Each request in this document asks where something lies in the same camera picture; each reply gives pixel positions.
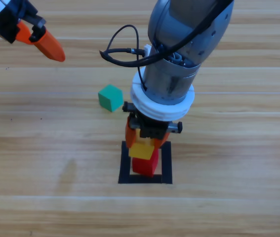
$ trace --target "wooden table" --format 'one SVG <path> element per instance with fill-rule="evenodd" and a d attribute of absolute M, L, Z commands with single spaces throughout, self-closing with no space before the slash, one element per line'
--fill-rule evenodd
<path fill-rule="evenodd" d="M 0 39 L 0 237 L 280 237 L 280 1 L 236 0 L 172 135 L 173 185 L 120 185 L 135 69 L 101 59 L 114 32 L 139 29 L 155 0 L 33 0 L 67 60 Z M 125 30 L 114 47 L 134 47 Z M 120 56 L 133 60 L 134 56 Z"/>

